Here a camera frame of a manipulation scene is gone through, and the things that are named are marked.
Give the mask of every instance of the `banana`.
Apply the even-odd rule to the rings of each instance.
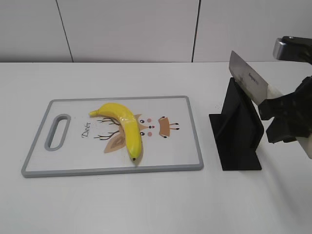
[[[98,110],[91,111],[89,116],[106,116],[118,120],[125,132],[126,147],[130,158],[135,161],[141,155],[142,140],[138,123],[135,116],[127,107],[118,103],[106,103]]]

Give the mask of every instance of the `white tabletop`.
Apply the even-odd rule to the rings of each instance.
[[[250,65],[285,94],[312,73],[302,63]],[[298,143],[264,134],[262,171],[222,171],[208,114],[221,111],[230,76],[228,63],[0,64],[0,233],[310,234],[312,160]],[[201,171],[21,175],[50,100],[166,95],[190,98]]]

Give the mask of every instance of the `cutting board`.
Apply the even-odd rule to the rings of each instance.
[[[120,124],[89,117],[107,102],[136,116],[143,153],[131,161]],[[24,177],[200,170],[203,160],[186,96],[52,100],[21,170]]]

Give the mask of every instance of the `cartoon deer print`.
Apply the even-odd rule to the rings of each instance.
[[[135,115],[136,120],[138,122],[138,126],[140,129],[140,134],[141,136],[144,136],[145,133],[143,130],[145,129],[153,129],[155,128],[155,126],[145,126],[143,125],[143,123],[145,123],[145,121],[143,119],[139,120],[139,117],[142,114],[139,115]],[[126,145],[126,137],[125,137],[125,132],[122,128],[122,126],[120,125],[119,122],[117,122],[115,119],[113,118],[103,118],[102,120],[97,120],[100,123],[104,123],[104,122],[109,122],[110,125],[117,125],[118,126],[118,130],[115,132],[109,132],[108,136],[103,136],[103,135],[98,135],[97,137],[94,138],[98,138],[99,140],[109,140],[108,144],[106,145],[106,148],[104,150],[104,153],[110,153],[110,152],[114,152],[117,151],[123,147],[125,147]],[[179,128],[171,128],[171,125],[178,125],[178,123],[173,123],[170,124],[169,120],[167,117],[163,116],[161,117],[159,120],[159,125],[160,125],[160,130],[159,130],[159,135],[162,136],[163,138],[168,138],[170,136],[170,130],[179,130]],[[147,136],[151,137],[152,136],[152,132],[148,132]]]
[[[155,128],[155,126],[144,126],[144,125],[142,125],[142,123],[144,123],[145,121],[144,120],[140,120],[140,121],[138,120],[141,115],[142,114],[135,115],[135,117],[136,117],[136,120],[138,122],[140,134],[141,134],[141,136],[143,136],[143,135],[145,135],[145,133],[143,132],[144,129],[147,129],[147,128],[152,129],[152,128]],[[117,122],[113,118],[103,118],[102,120],[98,120],[98,122],[100,122],[100,123],[110,122],[110,124],[114,124],[114,125],[117,125],[119,127],[117,131],[109,132],[108,136],[98,135],[97,137],[95,137],[95,138],[99,138],[100,140],[109,140],[109,142],[106,145],[106,148],[104,150],[104,153],[114,152],[114,151],[119,150],[119,149],[126,146],[125,132],[124,132],[124,130],[123,130],[123,128],[119,122]]]

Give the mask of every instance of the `black knife holder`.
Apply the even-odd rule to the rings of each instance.
[[[261,170],[255,153],[264,128],[250,98],[230,78],[220,114],[209,115],[222,170]]]

